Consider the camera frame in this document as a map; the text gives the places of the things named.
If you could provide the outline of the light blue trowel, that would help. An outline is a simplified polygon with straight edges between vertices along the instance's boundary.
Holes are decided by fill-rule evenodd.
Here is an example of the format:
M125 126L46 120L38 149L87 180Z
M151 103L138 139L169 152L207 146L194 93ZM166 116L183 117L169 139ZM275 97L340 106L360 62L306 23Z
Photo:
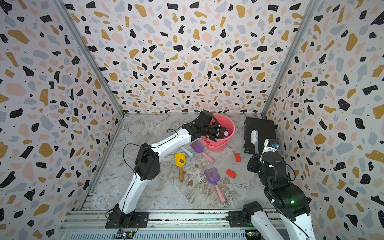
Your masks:
M184 147L180 147L181 150L183 150L189 157L193 158L194 157L194 154L192 152L190 152L188 149L184 148Z

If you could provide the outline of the yellow trowel wooden handle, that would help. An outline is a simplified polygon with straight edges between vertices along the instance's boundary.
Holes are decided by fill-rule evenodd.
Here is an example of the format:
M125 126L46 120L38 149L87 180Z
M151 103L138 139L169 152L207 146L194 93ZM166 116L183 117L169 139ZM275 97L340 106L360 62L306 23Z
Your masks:
M183 167L186 164L186 156L185 153L178 153L174 155L175 157L175 165L179 167L179 180L180 182L184 181L184 170Z

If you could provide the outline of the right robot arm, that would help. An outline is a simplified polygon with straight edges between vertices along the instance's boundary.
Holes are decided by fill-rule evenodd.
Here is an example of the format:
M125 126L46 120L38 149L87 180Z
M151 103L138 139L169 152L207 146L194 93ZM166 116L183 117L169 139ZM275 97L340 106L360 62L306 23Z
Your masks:
M287 173L287 163L278 152L254 154L247 170L256 173L264 187L264 194L280 215L291 240L314 240L316 238L310 207L304 192L292 183ZM254 201L243 205L242 219L252 225L265 240L282 240L265 210Z

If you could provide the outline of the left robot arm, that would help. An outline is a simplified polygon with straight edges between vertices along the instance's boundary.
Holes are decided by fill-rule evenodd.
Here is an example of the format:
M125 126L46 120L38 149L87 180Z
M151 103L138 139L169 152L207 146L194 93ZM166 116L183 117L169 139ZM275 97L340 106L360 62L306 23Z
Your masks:
M213 113L203 110L194 120L183 124L174 134L155 144L144 143L140 145L135 160L134 172L127 191L122 199L115 204L109 218L117 225L128 225L132 222L134 212L140 196L149 181L155 179L160 173L160 160L179 147L192 143L198 138L206 137L211 141L226 139L230 133Z

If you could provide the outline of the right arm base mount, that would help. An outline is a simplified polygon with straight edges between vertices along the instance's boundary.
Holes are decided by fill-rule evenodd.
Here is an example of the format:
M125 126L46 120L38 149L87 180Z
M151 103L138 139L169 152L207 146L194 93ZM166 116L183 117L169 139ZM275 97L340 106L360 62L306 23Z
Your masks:
M231 228L253 227L251 215L243 211L229 211L225 220L229 222Z

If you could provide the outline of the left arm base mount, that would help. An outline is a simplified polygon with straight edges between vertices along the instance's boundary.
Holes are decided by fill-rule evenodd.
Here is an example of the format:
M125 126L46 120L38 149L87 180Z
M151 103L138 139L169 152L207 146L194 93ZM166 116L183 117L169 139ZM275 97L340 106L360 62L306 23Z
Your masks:
M109 213L106 229L145 229L149 220L149 212L133 212L123 216L121 219L114 212Z

